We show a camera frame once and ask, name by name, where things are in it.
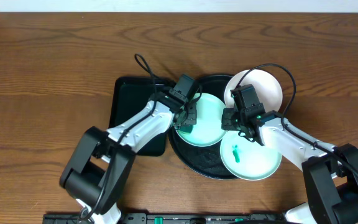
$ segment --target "black tray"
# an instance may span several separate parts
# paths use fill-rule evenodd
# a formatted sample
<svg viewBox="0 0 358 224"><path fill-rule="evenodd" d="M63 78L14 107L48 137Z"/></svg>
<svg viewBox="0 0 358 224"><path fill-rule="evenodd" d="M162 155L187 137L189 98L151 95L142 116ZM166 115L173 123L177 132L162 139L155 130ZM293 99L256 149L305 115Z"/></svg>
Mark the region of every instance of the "black tray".
<svg viewBox="0 0 358 224"><path fill-rule="evenodd" d="M168 79L156 80L157 91L168 85ZM154 93L149 77L120 77L116 80L112 98L109 128L122 124L140 112ZM140 156L161 156L165 152L166 133L154 137L138 152Z"/></svg>
<svg viewBox="0 0 358 224"><path fill-rule="evenodd" d="M197 80L203 86L203 93L217 96L224 102L224 89L231 78L232 75L208 75ZM207 147L192 146L182 140L173 128L169 130L168 137L180 160L195 172L213 179L237 178L225 168L222 162L221 141Z"/></svg>

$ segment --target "white plate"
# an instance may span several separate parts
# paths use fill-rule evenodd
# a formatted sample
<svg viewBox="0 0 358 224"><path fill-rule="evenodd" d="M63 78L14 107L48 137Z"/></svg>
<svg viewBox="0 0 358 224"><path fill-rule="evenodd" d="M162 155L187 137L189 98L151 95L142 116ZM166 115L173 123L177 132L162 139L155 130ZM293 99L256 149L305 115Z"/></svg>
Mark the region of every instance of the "white plate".
<svg viewBox="0 0 358 224"><path fill-rule="evenodd" d="M233 153L235 146L239 161ZM257 142L249 142L238 136L238 131L228 131L221 142L221 159L235 176L244 180L262 180L277 170L282 155Z"/></svg>
<svg viewBox="0 0 358 224"><path fill-rule="evenodd" d="M224 103L227 108L234 107L234 100L231 97L230 90L235 89L241 77L248 72L242 71L229 80L224 90ZM283 101L283 91L277 79L273 75L263 70L253 70L242 81L241 86L252 84L258 95L259 101L264 104L265 111L278 111Z"/></svg>
<svg viewBox="0 0 358 224"><path fill-rule="evenodd" d="M218 97L203 93L196 107L197 124L193 126L190 134L177 130L179 137L188 144L199 147L211 146L219 142L227 132L222 130L222 114L226 106Z"/></svg>

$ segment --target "brown tabletop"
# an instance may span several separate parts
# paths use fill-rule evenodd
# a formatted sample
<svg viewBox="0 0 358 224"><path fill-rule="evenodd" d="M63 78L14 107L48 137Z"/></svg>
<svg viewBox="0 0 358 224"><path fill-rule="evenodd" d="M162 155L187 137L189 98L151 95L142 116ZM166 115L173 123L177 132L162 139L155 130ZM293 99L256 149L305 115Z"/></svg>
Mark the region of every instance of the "brown tabletop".
<svg viewBox="0 0 358 224"><path fill-rule="evenodd" d="M0 13L0 223L80 209L60 174L85 130L107 128L116 79L147 75L134 53L174 80L284 65L298 87L288 119L322 141L358 147L358 14ZM290 79L268 71L287 102ZM119 204L221 214L305 201L302 172L286 159L265 180L213 180L167 143L164 155L135 160Z"/></svg>

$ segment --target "wood grain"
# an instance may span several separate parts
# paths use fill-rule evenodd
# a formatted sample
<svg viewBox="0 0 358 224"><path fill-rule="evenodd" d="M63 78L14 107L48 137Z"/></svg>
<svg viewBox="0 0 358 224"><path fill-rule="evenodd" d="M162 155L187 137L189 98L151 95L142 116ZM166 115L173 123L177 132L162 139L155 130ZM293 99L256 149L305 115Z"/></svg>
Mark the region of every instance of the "wood grain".
<svg viewBox="0 0 358 224"><path fill-rule="evenodd" d="M146 75L136 52L176 80L282 64L298 84L290 121L358 147L358 14L0 13L0 223L79 210L59 176L83 132L107 128L115 80ZM288 77L268 71L288 96ZM136 159L120 205L249 213L306 200L302 173L286 159L265 180L218 181L187 168L167 144L161 157Z"/></svg>

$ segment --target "white background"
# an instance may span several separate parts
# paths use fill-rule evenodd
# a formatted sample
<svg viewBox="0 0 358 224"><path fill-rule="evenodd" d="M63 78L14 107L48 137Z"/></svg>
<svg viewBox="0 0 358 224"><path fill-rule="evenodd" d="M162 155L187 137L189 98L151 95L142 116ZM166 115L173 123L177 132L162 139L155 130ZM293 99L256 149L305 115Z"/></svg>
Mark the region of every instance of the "white background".
<svg viewBox="0 0 358 224"><path fill-rule="evenodd" d="M358 12L358 0L0 0L0 12Z"/></svg>

